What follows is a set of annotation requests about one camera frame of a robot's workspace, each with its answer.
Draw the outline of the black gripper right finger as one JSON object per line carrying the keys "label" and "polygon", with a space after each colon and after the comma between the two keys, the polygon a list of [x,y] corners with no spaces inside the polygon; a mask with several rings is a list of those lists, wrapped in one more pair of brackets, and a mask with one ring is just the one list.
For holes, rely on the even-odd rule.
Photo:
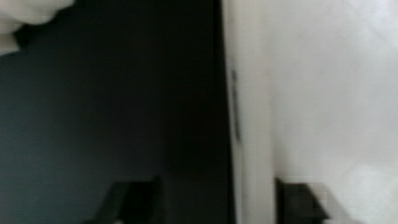
{"label": "black gripper right finger", "polygon": [[330,214],[310,186],[276,180],[278,224],[324,224]]}

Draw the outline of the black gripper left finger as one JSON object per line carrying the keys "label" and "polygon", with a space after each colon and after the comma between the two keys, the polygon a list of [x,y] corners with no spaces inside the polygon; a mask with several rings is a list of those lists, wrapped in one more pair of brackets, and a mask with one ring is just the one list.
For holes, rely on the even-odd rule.
{"label": "black gripper left finger", "polygon": [[86,224],[166,224],[164,182],[116,182]]}

